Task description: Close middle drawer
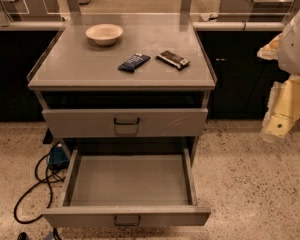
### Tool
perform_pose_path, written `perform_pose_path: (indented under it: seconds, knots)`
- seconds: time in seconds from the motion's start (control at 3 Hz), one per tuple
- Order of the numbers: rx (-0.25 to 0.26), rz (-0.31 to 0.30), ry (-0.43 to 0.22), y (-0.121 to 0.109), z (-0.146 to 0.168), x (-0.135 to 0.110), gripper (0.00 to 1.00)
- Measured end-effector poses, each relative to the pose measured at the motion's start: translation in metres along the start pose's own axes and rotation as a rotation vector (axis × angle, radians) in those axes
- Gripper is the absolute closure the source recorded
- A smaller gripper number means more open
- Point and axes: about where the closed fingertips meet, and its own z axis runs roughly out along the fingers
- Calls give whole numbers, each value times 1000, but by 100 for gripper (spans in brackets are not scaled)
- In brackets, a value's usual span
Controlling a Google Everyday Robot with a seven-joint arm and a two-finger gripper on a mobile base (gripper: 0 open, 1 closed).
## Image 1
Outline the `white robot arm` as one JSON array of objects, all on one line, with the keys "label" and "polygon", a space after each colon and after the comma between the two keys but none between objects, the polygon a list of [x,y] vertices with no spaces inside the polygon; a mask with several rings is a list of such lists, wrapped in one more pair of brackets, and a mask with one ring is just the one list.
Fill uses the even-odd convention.
[{"label": "white robot arm", "polygon": [[277,60],[279,68],[290,74],[283,83],[274,82],[262,122],[262,139],[274,142],[284,139],[300,119],[300,10],[257,56]]}]

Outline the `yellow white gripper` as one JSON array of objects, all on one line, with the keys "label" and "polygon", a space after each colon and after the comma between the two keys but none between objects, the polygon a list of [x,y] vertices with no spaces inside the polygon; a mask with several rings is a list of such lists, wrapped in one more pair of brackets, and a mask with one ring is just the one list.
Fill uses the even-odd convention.
[{"label": "yellow white gripper", "polygon": [[[265,60],[277,60],[282,34],[275,36],[257,52]],[[284,139],[300,119],[300,76],[291,75],[284,83],[274,82],[261,129],[266,142]]]}]

